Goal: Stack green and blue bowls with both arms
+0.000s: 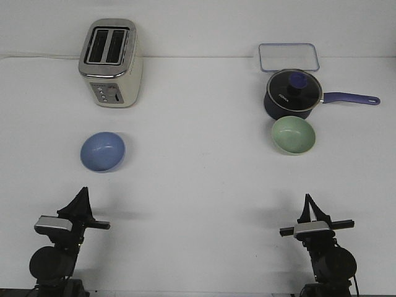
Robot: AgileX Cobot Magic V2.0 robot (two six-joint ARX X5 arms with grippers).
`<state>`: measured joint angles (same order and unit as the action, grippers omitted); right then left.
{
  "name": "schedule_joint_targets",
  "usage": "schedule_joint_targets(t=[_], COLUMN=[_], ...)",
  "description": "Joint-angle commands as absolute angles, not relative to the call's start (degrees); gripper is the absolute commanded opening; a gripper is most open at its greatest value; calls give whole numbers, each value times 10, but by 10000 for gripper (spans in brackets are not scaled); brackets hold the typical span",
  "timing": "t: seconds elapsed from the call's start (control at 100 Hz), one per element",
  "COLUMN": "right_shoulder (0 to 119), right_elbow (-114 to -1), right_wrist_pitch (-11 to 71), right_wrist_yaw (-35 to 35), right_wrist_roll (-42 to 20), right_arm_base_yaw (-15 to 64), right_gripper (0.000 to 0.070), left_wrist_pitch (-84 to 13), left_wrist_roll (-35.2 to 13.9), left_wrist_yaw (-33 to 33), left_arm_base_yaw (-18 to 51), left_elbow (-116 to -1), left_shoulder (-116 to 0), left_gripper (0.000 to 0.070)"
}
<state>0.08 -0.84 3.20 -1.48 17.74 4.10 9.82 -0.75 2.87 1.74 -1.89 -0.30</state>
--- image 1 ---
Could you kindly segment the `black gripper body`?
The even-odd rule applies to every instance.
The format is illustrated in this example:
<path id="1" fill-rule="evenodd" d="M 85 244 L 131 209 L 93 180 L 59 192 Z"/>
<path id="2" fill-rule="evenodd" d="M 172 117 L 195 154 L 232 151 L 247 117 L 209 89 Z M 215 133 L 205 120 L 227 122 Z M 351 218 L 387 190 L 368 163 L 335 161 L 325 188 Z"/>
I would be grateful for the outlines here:
<path id="1" fill-rule="evenodd" d="M 330 228 L 330 231 L 315 232 L 306 235 L 301 241 L 303 245 L 310 246 L 313 244 L 329 244 L 333 241 L 336 230 L 353 228 L 354 221 L 353 220 L 335 221 L 328 223 L 328 226 Z M 293 236 L 293 231 L 294 231 L 294 226 L 279 229 L 280 236 L 282 237 Z"/>
<path id="2" fill-rule="evenodd" d="M 49 239 L 56 246 L 73 248 L 81 245 L 84 241 L 84 233 L 87 228 L 108 230 L 110 222 L 103 222 L 82 217 L 59 217 L 69 220 L 72 223 L 72 231 L 49 231 Z"/>

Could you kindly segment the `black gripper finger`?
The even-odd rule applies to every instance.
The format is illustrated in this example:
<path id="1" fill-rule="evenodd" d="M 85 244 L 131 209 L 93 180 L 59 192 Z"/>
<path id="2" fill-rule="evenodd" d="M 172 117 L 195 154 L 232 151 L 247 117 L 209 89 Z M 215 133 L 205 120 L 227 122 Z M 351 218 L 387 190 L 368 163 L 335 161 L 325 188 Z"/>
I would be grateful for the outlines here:
<path id="1" fill-rule="evenodd" d="M 298 223 L 309 223 L 309 222 L 311 222 L 310 199 L 311 199 L 311 196 L 309 194 L 305 194 L 304 207 L 303 207 L 303 211 L 302 211 L 301 216 L 297 219 Z"/>
<path id="2" fill-rule="evenodd" d="M 93 219 L 93 213 L 89 200 L 88 187 L 83 187 L 83 202 L 84 202 L 84 214 L 87 219 Z"/>
<path id="3" fill-rule="evenodd" d="M 59 217 L 82 217 L 87 214 L 87 187 L 83 187 L 72 201 L 57 211 Z"/>
<path id="4" fill-rule="evenodd" d="M 326 223 L 331 223 L 331 217 L 330 215 L 327 215 L 326 213 L 324 213 L 318 206 L 317 204 L 314 202 L 313 198 L 308 195 L 309 197 L 309 204 L 311 205 L 313 214 L 316 217 L 317 221 L 323 221 Z"/>

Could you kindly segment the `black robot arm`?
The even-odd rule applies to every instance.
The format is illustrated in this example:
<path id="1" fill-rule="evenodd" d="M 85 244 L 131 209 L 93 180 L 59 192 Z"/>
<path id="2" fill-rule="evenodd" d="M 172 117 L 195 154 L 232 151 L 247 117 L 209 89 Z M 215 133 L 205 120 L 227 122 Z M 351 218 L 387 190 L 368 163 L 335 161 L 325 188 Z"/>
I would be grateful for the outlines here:
<path id="1" fill-rule="evenodd" d="M 39 217 L 33 229 L 53 245 L 39 248 L 30 259 L 29 270 L 37 281 L 38 296 L 90 296 L 82 280 L 72 277 L 87 228 L 110 229 L 110 222 L 93 217 L 87 187 L 56 216 Z"/>
<path id="2" fill-rule="evenodd" d="M 353 220 L 333 221 L 310 194 L 305 195 L 297 224 L 279 230 L 280 236 L 292 236 L 301 242 L 310 256 L 315 282 L 305 284 L 300 296 L 351 295 L 351 280 L 356 279 L 357 262 L 350 251 L 338 244 L 335 232 L 354 226 Z"/>

